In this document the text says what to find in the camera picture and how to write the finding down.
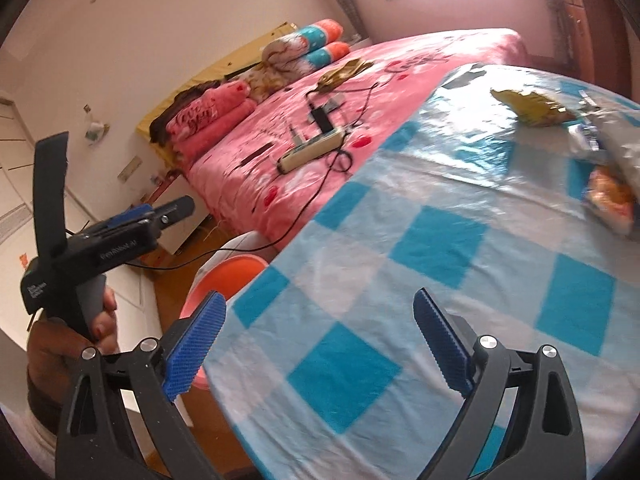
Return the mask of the left hand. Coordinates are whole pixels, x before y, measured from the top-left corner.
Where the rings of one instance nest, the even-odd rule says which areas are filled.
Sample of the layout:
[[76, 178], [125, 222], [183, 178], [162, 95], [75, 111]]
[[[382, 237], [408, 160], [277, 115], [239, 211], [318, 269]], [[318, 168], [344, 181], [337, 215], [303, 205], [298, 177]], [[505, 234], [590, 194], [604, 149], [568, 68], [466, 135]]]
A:
[[102, 354], [119, 352], [116, 310], [114, 290], [106, 286], [103, 310], [92, 321], [89, 339], [46, 318], [35, 322], [27, 343], [27, 374], [41, 393], [62, 404], [70, 388], [70, 363], [80, 358], [82, 350], [93, 346]]

